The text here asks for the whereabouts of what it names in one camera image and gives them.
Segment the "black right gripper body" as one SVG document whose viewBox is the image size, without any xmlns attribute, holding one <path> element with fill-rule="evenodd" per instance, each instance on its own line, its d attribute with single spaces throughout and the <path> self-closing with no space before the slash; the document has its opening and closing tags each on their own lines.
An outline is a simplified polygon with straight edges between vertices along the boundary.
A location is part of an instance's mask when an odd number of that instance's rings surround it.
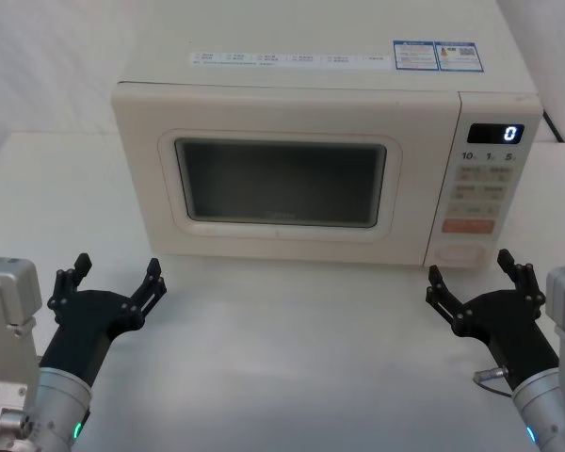
<svg viewBox="0 0 565 452">
<path fill-rule="evenodd" d="M 537 324 L 545 296 L 518 290 L 498 290 L 464 303 L 453 314 L 458 337 L 483 343 L 497 364 L 507 371 L 510 389 L 558 367 L 558 356 Z"/>
</svg>

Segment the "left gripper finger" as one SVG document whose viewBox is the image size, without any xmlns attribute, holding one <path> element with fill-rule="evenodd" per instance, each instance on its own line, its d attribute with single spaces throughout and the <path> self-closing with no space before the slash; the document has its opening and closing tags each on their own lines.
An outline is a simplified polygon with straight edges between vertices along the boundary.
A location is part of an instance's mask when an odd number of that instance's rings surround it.
<svg viewBox="0 0 565 452">
<path fill-rule="evenodd" d="M 78 255 L 72 268 L 56 272 L 53 294 L 47 301 L 47 307 L 54 313 L 55 322 L 61 321 L 62 308 L 77 292 L 79 284 L 88 276 L 91 267 L 90 257 L 84 252 Z"/>
<path fill-rule="evenodd" d="M 157 258 L 152 258 L 141 285 L 128 299 L 126 307 L 121 307 L 126 327 L 142 328 L 147 315 L 166 293 L 160 262 Z"/>
</svg>

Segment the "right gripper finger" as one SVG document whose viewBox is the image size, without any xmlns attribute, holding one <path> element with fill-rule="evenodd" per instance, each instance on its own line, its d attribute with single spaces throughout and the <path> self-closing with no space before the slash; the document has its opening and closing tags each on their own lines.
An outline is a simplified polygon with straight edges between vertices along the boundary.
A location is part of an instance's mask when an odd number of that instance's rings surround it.
<svg viewBox="0 0 565 452">
<path fill-rule="evenodd" d="M 518 264 L 507 249 L 501 249 L 497 255 L 497 264 L 508 275 L 515 289 L 529 302 L 535 310 L 545 303 L 545 295 L 540 290 L 538 280 L 530 263 Z"/>
<path fill-rule="evenodd" d="M 452 331 L 470 331 L 473 328 L 471 302 L 463 303 L 449 291 L 437 266 L 429 267 L 428 281 L 426 303 L 450 325 Z"/>
</svg>

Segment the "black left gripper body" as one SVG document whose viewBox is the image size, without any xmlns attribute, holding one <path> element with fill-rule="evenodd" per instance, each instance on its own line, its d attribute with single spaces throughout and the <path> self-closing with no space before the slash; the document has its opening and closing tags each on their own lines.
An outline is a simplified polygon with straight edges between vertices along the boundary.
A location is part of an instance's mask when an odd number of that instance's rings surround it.
<svg viewBox="0 0 565 452">
<path fill-rule="evenodd" d="M 69 373 L 94 384 L 112 342 L 144 325 L 133 300 L 113 292 L 88 290 L 55 296 L 48 302 L 57 330 L 40 359 L 40 367 Z"/>
</svg>

